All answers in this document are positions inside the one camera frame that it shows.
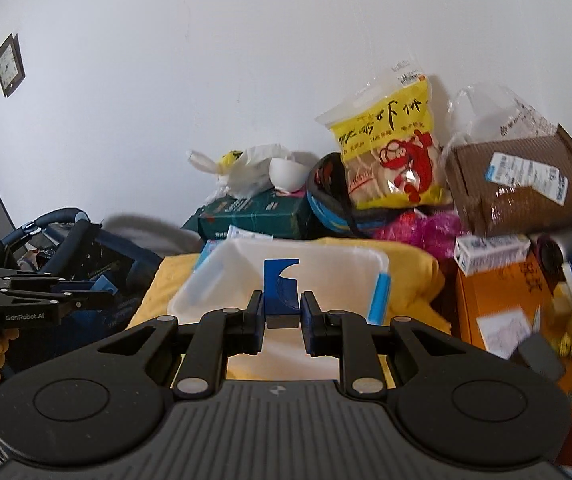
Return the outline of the blue toy block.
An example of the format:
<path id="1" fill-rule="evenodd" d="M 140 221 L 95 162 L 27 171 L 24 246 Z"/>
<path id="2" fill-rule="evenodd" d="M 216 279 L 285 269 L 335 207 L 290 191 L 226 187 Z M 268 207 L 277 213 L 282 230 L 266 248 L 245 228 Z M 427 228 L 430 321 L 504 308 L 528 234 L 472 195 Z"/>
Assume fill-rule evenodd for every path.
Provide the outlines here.
<path id="1" fill-rule="evenodd" d="M 297 258 L 265 259 L 263 263 L 263 297 L 265 313 L 270 316 L 295 315 L 299 312 L 298 283 L 284 278 L 284 270 L 300 263 Z"/>

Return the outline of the yellow cloth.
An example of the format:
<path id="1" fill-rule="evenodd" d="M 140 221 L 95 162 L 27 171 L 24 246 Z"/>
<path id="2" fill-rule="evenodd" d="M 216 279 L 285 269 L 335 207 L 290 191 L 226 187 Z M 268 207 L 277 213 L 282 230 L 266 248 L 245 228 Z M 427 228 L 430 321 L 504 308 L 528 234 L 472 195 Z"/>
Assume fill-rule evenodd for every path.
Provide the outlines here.
<path id="1" fill-rule="evenodd" d="M 349 240 L 324 237 L 318 246 L 378 249 L 389 258 L 392 278 L 385 323 L 394 316 L 407 315 L 450 335 L 452 324 L 431 307 L 445 285 L 438 260 L 427 252 L 397 242 Z M 141 305 L 129 322 L 130 327 L 167 313 L 167 304 L 193 274 L 197 254 L 167 256 L 162 260 Z M 229 379 L 301 380 L 333 379 L 339 362 L 333 358 L 311 358 L 303 347 L 299 330 L 270 330 L 258 356 L 235 356 L 228 361 Z"/>

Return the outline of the light blue card box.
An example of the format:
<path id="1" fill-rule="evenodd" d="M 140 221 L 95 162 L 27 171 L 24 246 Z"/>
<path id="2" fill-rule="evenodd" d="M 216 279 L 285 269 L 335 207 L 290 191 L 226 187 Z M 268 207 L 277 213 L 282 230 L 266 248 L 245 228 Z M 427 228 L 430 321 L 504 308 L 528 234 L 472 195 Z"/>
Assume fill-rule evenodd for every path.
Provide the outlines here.
<path id="1" fill-rule="evenodd" d="M 207 260 L 208 257 L 216 250 L 216 248 L 218 248 L 223 243 L 224 240 L 208 240 L 208 242 L 205 243 L 205 246 L 203 246 L 201 253 L 195 262 L 193 270 L 196 271 L 199 266 L 201 266 L 201 264 L 204 263 L 205 260 Z"/>

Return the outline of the white sachet packet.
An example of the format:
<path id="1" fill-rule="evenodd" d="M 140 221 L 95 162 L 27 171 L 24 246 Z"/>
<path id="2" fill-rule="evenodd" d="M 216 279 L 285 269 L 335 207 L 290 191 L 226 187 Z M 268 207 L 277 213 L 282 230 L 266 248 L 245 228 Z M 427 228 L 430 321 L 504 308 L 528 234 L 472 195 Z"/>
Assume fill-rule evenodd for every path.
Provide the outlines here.
<path id="1" fill-rule="evenodd" d="M 228 240 L 239 240 L 239 238 L 243 238 L 244 240 L 272 240 L 274 237 L 269 234 L 248 231 L 238 226 L 229 226 L 226 238 Z"/>

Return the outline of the dark green tissue pack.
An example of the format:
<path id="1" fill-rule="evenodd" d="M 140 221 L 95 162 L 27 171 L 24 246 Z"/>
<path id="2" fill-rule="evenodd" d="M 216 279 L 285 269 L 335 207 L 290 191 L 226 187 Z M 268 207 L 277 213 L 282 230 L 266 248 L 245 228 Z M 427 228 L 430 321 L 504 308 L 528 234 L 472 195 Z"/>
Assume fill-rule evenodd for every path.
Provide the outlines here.
<path id="1" fill-rule="evenodd" d="M 304 194 L 268 190 L 251 198 L 218 198 L 198 208 L 183 224 L 203 240 L 224 240 L 230 226 L 285 240 L 309 240 L 317 221 Z"/>

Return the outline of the magenta plastic bag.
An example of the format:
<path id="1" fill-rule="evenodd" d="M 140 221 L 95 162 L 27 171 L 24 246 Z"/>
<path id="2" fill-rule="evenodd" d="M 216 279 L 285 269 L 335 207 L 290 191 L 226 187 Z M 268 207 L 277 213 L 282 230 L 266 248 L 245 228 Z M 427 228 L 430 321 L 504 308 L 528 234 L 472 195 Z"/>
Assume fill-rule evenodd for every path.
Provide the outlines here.
<path id="1" fill-rule="evenodd" d="M 456 238 L 466 234 L 458 214 L 453 210 L 424 214 L 412 209 L 382 226 L 374 232 L 373 237 L 375 240 L 411 245 L 438 260 L 447 260 L 454 257 Z"/>

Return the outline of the blue black helmet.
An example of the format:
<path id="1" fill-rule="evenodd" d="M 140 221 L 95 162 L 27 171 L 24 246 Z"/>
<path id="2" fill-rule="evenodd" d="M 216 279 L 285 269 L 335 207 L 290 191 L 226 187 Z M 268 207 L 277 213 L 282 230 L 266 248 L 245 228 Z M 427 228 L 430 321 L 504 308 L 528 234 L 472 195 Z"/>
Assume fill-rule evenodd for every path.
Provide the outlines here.
<path id="1" fill-rule="evenodd" d="M 307 177 L 307 201 L 316 218 L 333 233 L 357 238 L 373 237 L 403 214 L 403 209 L 359 210 L 352 203 L 338 152 L 321 158 Z"/>

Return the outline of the small white milk carton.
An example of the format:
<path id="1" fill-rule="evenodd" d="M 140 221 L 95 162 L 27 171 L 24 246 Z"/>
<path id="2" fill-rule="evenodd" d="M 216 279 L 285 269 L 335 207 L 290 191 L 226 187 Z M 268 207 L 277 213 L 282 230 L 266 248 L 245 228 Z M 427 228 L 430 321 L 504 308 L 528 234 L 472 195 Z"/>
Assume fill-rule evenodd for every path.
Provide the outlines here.
<path id="1" fill-rule="evenodd" d="M 531 241 L 524 235 L 458 236 L 454 259 L 466 276 L 521 263 L 528 257 Z"/>

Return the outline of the orange cardboard box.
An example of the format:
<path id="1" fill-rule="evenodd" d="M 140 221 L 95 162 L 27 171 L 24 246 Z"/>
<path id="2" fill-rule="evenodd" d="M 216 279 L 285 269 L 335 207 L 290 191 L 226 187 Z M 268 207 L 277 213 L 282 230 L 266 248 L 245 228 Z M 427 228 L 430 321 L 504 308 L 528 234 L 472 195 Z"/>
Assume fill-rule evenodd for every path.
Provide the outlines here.
<path id="1" fill-rule="evenodd" d="M 478 318 L 520 310 L 528 324 L 551 304 L 551 291 L 534 255 L 521 263 L 471 276 L 458 272 L 456 297 L 459 336 L 468 344 L 485 347 Z M 561 360 L 566 372 L 557 385 L 572 405 L 572 360 Z M 558 463 L 572 466 L 572 426 L 558 455 Z"/>

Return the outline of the white plastic bag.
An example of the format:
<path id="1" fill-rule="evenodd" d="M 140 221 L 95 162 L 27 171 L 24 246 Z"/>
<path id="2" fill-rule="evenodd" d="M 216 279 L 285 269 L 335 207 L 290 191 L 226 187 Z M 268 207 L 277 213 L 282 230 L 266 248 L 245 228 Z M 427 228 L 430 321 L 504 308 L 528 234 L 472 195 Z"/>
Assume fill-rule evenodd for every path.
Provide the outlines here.
<path id="1" fill-rule="evenodd" d="M 273 159 L 295 160 L 295 155 L 281 144 L 264 144 L 230 151 L 213 160 L 198 151 L 187 152 L 187 162 L 204 174 L 215 177 L 216 190 L 205 200 L 207 204 L 231 196 L 236 200 L 252 198 L 273 187 L 269 164 Z"/>

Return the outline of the white ceramic bowl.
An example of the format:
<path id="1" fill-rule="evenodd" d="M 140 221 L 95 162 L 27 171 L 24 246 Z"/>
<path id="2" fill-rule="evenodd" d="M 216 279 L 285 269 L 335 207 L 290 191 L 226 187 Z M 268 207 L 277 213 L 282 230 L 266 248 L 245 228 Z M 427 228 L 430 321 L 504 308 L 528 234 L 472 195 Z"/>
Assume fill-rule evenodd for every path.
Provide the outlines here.
<path id="1" fill-rule="evenodd" d="M 269 162 L 269 180 L 280 192 L 298 192 L 307 182 L 309 173 L 309 167 L 294 160 L 273 158 Z"/>

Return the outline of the yellow shrimp cracker bag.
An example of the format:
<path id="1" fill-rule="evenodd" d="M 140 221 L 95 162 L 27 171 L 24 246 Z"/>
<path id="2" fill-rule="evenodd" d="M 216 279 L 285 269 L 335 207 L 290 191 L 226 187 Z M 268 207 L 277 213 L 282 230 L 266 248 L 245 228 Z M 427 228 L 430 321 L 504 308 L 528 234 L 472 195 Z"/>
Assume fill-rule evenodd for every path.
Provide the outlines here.
<path id="1" fill-rule="evenodd" d="M 374 76 L 354 96 L 316 117 L 340 146 L 348 196 L 360 210 L 450 203 L 438 170 L 432 90 L 414 61 Z"/>

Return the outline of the brown cardboard parcel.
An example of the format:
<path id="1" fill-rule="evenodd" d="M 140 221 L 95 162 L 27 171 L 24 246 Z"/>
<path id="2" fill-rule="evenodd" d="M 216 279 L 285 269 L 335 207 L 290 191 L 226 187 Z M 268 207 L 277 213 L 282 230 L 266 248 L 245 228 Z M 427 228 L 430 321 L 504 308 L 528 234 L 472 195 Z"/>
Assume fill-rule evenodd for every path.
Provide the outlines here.
<path id="1" fill-rule="evenodd" d="M 572 138 L 552 136 L 453 148 L 445 174 L 461 222 L 476 236 L 572 226 Z"/>

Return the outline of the clear plastic bag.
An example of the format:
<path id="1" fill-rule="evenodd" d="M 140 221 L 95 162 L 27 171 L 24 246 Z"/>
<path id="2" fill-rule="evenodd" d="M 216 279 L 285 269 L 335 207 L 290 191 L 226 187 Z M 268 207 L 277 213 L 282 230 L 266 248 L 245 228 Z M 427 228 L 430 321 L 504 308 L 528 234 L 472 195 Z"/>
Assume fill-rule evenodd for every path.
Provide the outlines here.
<path id="1" fill-rule="evenodd" d="M 553 136 L 557 126 L 500 84 L 472 84 L 448 103 L 450 145 Z"/>

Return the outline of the wall clock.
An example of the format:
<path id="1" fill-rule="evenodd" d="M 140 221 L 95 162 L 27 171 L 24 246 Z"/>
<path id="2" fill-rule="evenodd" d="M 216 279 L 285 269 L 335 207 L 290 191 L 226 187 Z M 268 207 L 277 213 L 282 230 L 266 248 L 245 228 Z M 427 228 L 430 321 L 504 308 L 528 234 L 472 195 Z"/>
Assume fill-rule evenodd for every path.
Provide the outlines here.
<path id="1" fill-rule="evenodd" d="M 25 76 L 18 36 L 9 35 L 0 47 L 0 85 L 4 96 L 11 96 Z"/>

